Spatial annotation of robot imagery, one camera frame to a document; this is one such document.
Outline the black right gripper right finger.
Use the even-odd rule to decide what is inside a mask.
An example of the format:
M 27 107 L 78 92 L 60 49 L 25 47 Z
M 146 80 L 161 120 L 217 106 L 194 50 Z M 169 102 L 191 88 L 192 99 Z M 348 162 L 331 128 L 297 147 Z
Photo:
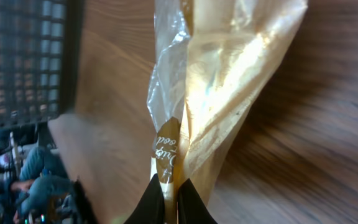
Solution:
M 190 179 L 178 190 L 179 224 L 217 224 Z

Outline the beige granola bag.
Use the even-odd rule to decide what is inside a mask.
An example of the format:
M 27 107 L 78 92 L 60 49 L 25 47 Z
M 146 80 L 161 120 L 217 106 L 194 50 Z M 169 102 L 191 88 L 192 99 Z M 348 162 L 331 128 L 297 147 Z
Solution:
M 156 63 L 147 96 L 156 137 L 151 175 L 176 223 L 191 179 L 208 200 L 251 106 L 281 64 L 306 0 L 156 1 Z

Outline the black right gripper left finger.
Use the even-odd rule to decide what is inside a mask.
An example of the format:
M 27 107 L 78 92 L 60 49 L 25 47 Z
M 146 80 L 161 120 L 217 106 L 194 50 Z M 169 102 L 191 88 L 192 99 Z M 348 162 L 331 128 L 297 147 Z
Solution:
M 155 174 L 135 210 L 124 224 L 164 224 L 165 204 L 158 175 Z

